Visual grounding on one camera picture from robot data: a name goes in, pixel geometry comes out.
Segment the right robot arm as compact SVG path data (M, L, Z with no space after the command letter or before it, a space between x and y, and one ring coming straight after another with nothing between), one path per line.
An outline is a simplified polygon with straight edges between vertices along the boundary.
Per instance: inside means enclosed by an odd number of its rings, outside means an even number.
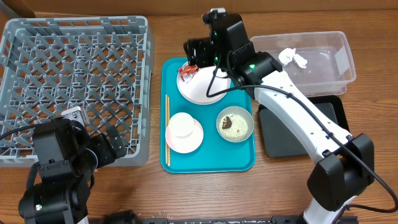
M312 195L303 223L337 223L353 199L374 182L374 145L352 136L326 117L293 84L271 54L258 52L239 14L212 9L203 16L210 35L190 39L184 51L190 65L226 72L235 90L244 90L274 113L299 140L315 167L307 181Z

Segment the white rice pile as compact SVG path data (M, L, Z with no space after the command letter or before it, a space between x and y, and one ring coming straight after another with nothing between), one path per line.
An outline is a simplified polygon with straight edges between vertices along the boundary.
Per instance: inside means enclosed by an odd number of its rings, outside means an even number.
M232 126L229 129L222 129L223 118L225 116L229 116L232 120ZM248 123L246 120L239 114L227 114L222 117L218 128L220 134L228 141L238 142L242 141L245 138L246 133L248 132Z

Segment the grey bowl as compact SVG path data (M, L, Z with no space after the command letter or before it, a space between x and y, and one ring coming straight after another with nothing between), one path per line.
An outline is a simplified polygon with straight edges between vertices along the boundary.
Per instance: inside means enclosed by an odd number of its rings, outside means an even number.
M222 117L225 116L225 115L227 115L227 114L232 114L232 113L241 115L241 116L246 120L246 122L248 123L248 132L246 133L245 138L244 138L242 141L238 141L238 142L243 142L243 141L245 141L246 139L248 139L248 138L251 136L251 134L252 134L252 132L253 132L253 130L254 130L254 120L253 120L253 118L252 118L252 114L251 114L249 111L247 111L247 110L245 110L244 108L242 108L242 107L239 107L239 106L229 106L229 107L223 109L223 110L219 113L219 115L218 115L218 117L217 117L217 119L216 119L216 128L217 128L217 131L218 131L218 133L220 134L218 125L219 125L219 123L220 123Z

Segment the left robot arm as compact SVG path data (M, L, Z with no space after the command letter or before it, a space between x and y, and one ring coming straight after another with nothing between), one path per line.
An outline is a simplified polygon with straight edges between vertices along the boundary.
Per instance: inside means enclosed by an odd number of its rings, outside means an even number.
M126 155L115 126L91 137L84 124L66 118L40 124L32 141L39 160L18 207L26 223L80 223L88 216L94 171Z

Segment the brown food piece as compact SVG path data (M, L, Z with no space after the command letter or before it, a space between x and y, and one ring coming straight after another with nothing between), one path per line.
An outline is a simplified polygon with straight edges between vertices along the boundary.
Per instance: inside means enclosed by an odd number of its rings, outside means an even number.
M229 116L223 118L222 129L229 129L232 126L232 120Z

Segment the white cup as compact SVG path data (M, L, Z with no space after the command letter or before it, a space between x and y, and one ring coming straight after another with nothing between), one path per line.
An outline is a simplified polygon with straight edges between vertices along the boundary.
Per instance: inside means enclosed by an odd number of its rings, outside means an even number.
M192 133L194 125L194 119L190 114L180 112L170 118L168 129L174 136L184 138Z

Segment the white napkin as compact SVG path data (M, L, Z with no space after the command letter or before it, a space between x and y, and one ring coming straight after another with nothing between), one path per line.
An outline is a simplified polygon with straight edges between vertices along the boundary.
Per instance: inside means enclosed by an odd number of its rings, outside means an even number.
M296 49L286 48L278 55L280 63L285 67L290 62L295 62L300 68L306 68L308 61L296 53Z

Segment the red snack wrapper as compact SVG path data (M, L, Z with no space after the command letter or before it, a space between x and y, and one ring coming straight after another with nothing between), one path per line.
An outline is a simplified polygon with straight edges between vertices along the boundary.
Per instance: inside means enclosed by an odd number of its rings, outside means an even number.
M183 82L188 83L200 70L196 65L189 65L185 63L177 71Z

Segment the small pink plate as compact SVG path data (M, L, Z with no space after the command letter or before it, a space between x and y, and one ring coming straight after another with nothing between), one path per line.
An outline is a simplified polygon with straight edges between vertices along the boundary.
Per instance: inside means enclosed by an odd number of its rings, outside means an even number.
M204 132L201 124L194 119L193 131L183 138L176 137L167 128L165 131L165 140L167 145L175 152L188 154L197 150L203 142Z

